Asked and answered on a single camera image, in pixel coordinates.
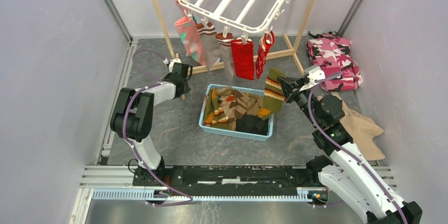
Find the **green striped sock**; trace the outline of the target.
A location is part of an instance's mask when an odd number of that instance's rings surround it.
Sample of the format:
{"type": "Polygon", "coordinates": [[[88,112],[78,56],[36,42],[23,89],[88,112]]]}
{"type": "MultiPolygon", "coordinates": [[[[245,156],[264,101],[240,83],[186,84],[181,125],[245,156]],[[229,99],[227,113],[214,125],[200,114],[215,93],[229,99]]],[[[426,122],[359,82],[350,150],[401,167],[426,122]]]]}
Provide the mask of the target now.
{"type": "Polygon", "coordinates": [[[204,126],[228,130],[228,118],[224,109],[218,104],[218,95],[215,89],[210,89],[204,109],[204,126]]]}
{"type": "Polygon", "coordinates": [[[266,120],[270,115],[282,110],[285,96],[279,78],[286,75],[276,68],[270,68],[265,81],[265,90],[263,97],[263,105],[258,111],[257,116],[262,120],[266,120]]]}

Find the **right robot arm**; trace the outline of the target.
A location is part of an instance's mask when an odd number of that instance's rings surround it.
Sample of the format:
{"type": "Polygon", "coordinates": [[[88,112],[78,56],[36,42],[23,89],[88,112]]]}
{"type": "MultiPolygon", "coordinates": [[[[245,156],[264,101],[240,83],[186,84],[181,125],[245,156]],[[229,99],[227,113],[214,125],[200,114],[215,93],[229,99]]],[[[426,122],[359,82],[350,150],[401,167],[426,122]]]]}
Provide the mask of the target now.
{"type": "Polygon", "coordinates": [[[274,77],[284,101],[297,103],[315,127],[314,142],[325,152],[307,162],[307,183],[334,191],[363,223],[419,223],[422,208],[415,201],[406,202],[380,177],[342,126],[342,101],[333,95],[321,99],[314,95],[320,84],[341,76],[341,71],[327,76],[312,66],[301,78],[274,77]]]}

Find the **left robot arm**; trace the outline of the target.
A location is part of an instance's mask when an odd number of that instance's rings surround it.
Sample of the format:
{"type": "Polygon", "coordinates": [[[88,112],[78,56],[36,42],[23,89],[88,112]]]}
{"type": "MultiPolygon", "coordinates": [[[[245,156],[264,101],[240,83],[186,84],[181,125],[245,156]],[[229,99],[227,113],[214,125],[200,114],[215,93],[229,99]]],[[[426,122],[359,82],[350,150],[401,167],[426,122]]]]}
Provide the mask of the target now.
{"type": "Polygon", "coordinates": [[[180,59],[170,60],[167,67],[168,74],[151,86],[121,88],[110,119],[110,129],[130,146],[138,166],[146,170],[146,179],[155,186],[165,181],[166,171],[159,167],[163,159],[150,136],[154,107],[188,93],[193,73],[193,66],[180,59]]]}

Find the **grey sock striped cuff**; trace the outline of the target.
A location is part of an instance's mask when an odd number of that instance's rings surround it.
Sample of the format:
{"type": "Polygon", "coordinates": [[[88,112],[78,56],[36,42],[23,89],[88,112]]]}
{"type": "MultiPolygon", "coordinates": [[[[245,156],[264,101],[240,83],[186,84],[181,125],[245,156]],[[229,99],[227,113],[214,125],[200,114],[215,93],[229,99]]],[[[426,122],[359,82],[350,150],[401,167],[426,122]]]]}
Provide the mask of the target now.
{"type": "Polygon", "coordinates": [[[211,67],[219,61],[221,56],[216,39],[217,31],[211,22],[205,23],[204,21],[197,24],[197,30],[204,50],[206,70],[210,71],[211,67]]]}

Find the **pink patterned sock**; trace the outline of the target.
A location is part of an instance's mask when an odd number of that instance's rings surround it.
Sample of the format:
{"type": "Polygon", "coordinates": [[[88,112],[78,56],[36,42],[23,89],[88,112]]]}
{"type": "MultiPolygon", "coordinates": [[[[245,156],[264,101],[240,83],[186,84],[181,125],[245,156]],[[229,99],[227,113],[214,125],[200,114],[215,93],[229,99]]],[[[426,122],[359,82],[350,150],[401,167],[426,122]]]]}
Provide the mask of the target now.
{"type": "Polygon", "coordinates": [[[204,48],[194,17],[191,11],[181,5],[178,0],[175,1],[175,4],[183,15],[175,22],[175,27],[185,47],[186,56],[191,57],[194,61],[204,66],[206,64],[204,48]]]}

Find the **black garment in basket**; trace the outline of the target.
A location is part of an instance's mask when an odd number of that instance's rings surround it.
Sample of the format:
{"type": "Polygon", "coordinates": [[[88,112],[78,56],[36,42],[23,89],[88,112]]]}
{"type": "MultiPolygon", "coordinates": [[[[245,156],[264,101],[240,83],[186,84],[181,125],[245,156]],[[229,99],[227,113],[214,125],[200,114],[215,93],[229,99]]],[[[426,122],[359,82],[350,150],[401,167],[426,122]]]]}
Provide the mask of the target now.
{"type": "Polygon", "coordinates": [[[262,120],[258,116],[245,114],[236,120],[236,131],[257,135],[267,135],[269,130],[268,120],[262,120]]]}

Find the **red snowflake sock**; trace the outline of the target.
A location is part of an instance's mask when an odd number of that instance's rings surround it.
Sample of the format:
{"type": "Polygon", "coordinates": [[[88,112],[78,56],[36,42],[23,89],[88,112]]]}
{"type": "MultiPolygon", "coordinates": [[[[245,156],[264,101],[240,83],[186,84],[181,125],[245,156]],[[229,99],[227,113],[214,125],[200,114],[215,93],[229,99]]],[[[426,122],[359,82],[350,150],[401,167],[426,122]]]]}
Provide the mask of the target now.
{"type": "Polygon", "coordinates": [[[257,79],[260,78],[260,76],[264,71],[267,55],[274,43],[275,43],[275,35],[273,31],[265,32],[265,34],[259,40],[257,60],[255,62],[257,79]]]}

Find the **pink camouflage bag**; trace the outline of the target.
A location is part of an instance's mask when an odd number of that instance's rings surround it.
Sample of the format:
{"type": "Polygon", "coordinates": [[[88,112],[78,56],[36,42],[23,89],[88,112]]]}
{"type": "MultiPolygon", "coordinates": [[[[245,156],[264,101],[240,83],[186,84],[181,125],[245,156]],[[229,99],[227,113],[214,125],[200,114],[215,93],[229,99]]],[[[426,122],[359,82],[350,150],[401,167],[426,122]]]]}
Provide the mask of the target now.
{"type": "Polygon", "coordinates": [[[306,51],[312,65],[319,66],[326,76],[342,73],[323,82],[321,88],[331,92],[358,89],[362,84],[362,75],[351,57],[351,41],[332,31],[308,35],[311,38],[306,43],[306,51]]]}

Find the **light blue plastic basket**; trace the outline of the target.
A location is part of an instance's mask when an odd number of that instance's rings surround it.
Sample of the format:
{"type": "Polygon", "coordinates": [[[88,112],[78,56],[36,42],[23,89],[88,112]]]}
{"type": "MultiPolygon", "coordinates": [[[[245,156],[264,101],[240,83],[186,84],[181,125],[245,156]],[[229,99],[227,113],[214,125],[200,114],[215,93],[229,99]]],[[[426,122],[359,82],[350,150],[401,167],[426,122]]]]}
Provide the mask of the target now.
{"type": "Polygon", "coordinates": [[[199,126],[206,132],[211,134],[217,134],[217,135],[225,135],[230,137],[236,137],[236,138],[244,138],[244,139],[250,139],[255,141],[261,141],[265,142],[268,138],[270,138],[273,134],[273,127],[274,127],[274,115],[271,115],[269,119],[267,119],[267,132],[264,134],[255,134],[255,133],[249,133],[249,132],[240,132],[237,130],[229,130],[229,129],[223,129],[223,128],[217,128],[206,125],[206,106],[209,99],[209,92],[211,89],[218,89],[225,87],[224,85],[217,85],[217,84],[210,84],[206,90],[206,97],[203,102],[202,111],[199,118],[199,126]]]}

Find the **beige cloth on floor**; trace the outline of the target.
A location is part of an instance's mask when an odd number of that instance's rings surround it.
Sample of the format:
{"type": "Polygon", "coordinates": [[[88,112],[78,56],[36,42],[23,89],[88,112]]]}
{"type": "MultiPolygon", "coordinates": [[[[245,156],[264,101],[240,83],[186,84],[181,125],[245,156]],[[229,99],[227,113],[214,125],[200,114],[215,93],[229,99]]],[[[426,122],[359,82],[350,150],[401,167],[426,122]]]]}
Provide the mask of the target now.
{"type": "Polygon", "coordinates": [[[342,110],[345,116],[340,120],[342,126],[353,138],[367,161],[380,161],[385,159],[384,153],[374,143],[374,138],[383,134],[384,130],[371,118],[350,109],[338,93],[332,92],[332,96],[342,101],[342,110]]]}

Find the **wooden rack frame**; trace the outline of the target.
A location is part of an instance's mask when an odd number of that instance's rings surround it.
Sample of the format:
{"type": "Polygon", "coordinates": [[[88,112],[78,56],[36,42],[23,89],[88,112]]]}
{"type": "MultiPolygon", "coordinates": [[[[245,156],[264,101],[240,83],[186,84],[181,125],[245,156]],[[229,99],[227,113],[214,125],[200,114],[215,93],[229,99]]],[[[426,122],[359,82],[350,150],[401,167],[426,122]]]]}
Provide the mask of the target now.
{"type": "MultiPolygon", "coordinates": [[[[205,0],[178,0],[181,6],[187,9],[187,16],[192,17],[193,14],[199,14],[203,16],[202,21],[207,23],[209,19],[213,22],[218,22],[224,25],[223,34],[227,35],[231,29],[241,30],[243,35],[242,39],[247,40],[249,35],[259,34],[259,33],[270,33],[271,24],[274,20],[278,19],[279,16],[283,13],[282,6],[284,4],[289,4],[291,0],[276,0],[271,7],[270,11],[267,13],[262,23],[257,27],[250,27],[248,25],[243,24],[243,19],[247,16],[248,12],[252,9],[254,3],[257,0],[248,0],[247,4],[242,8],[241,12],[237,16],[236,19],[231,20],[223,16],[224,11],[228,8],[232,0],[221,0],[219,5],[216,7],[214,11],[208,11],[202,7],[202,3],[205,0]]],[[[286,50],[280,50],[276,52],[270,52],[267,54],[266,59],[279,59],[284,57],[292,57],[299,72],[303,73],[304,69],[302,64],[300,63],[297,57],[297,50],[302,39],[302,35],[304,34],[305,28],[309,21],[311,11],[313,9],[315,0],[307,0],[306,8],[304,15],[301,20],[301,25],[298,28],[298,32],[295,38],[295,41],[292,43],[287,34],[283,35],[283,39],[287,44],[286,50]]]]}

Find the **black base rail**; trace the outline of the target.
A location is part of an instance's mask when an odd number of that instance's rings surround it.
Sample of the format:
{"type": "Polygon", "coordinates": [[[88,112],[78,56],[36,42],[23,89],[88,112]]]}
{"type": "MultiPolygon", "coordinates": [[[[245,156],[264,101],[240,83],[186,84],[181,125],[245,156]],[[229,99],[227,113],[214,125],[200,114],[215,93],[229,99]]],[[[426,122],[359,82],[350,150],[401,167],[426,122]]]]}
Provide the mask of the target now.
{"type": "Polygon", "coordinates": [[[305,166],[163,166],[132,171],[132,185],[161,187],[171,196],[289,196],[298,188],[323,188],[315,170],[305,166]]]}

